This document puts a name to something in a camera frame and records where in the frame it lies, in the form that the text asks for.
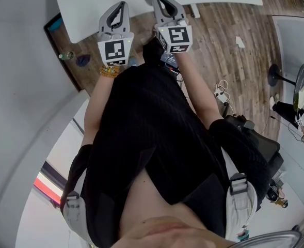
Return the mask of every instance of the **chin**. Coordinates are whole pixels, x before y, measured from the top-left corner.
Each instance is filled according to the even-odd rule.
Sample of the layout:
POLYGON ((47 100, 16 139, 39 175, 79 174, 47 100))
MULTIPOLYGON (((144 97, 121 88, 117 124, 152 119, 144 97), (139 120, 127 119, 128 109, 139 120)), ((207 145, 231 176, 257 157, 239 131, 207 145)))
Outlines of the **chin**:
POLYGON ((150 218, 133 227, 112 248, 226 248, 233 244, 175 217, 150 218))

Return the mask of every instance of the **strap buckle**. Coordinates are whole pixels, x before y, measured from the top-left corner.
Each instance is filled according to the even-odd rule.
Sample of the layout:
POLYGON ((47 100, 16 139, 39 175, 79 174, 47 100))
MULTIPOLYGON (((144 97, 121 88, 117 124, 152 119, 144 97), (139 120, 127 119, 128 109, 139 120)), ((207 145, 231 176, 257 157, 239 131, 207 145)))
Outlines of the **strap buckle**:
POLYGON ((67 195, 67 198, 66 198, 66 205, 68 208, 69 207, 69 204, 68 204, 68 201, 71 201, 71 200, 77 200, 79 199, 79 194, 76 192, 76 191, 72 191, 70 192, 68 195, 67 195))
POLYGON ((232 196, 248 192, 247 176, 236 173, 230 178, 230 193, 232 196))

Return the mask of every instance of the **wooden floor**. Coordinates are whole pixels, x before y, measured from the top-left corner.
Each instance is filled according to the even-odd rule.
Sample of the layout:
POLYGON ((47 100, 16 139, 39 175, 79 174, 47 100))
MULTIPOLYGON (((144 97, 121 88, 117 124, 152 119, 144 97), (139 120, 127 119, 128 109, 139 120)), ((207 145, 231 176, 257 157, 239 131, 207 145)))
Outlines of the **wooden floor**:
MULTIPOLYGON (((225 79, 229 82, 230 104, 235 113, 243 114, 255 122, 255 129, 274 140, 278 137, 279 123, 269 116, 270 95, 282 95, 282 84, 270 88, 267 72, 271 64, 281 67, 278 39, 271 15, 304 17, 302 0, 263 0, 264 6, 212 3, 198 4, 201 18, 187 17, 193 27, 194 43, 190 51, 203 78, 211 89, 225 79), (240 36, 245 44, 241 49, 235 42, 240 36)), ((153 36, 155 18, 146 13, 130 20, 131 32, 135 34, 132 55, 140 63, 142 45, 153 36)), ((102 65, 95 35, 71 44, 66 28, 62 25, 52 32, 52 37, 61 52, 72 51, 76 56, 90 54, 91 61, 79 68, 75 59, 67 65, 81 88, 92 93, 102 65)))

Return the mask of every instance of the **black table stand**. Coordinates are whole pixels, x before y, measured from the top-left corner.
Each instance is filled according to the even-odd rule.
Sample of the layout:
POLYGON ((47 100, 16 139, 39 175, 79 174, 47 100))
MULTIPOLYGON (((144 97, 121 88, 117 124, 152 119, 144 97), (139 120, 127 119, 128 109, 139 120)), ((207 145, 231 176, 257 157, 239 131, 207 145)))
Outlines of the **black table stand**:
POLYGON ((269 68, 269 73, 267 76, 267 80, 268 80, 270 86, 275 86, 277 84, 278 80, 283 80, 294 86, 296 85, 296 82, 293 82, 291 80, 288 80, 288 79, 282 77, 279 74, 279 72, 280 72, 280 69, 279 69, 278 65, 272 64, 271 67, 269 68))

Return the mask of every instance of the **chair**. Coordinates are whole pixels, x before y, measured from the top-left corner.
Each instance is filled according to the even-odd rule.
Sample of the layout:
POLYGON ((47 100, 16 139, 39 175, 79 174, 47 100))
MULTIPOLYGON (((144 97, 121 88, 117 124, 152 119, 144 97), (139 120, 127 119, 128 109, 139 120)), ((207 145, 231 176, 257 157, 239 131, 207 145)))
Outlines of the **chair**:
POLYGON ((225 120, 234 124, 256 145, 268 163, 271 176, 273 177, 284 162, 279 153, 280 144, 257 133, 254 130, 254 122, 247 120, 244 116, 234 117, 229 115, 225 117, 225 120))

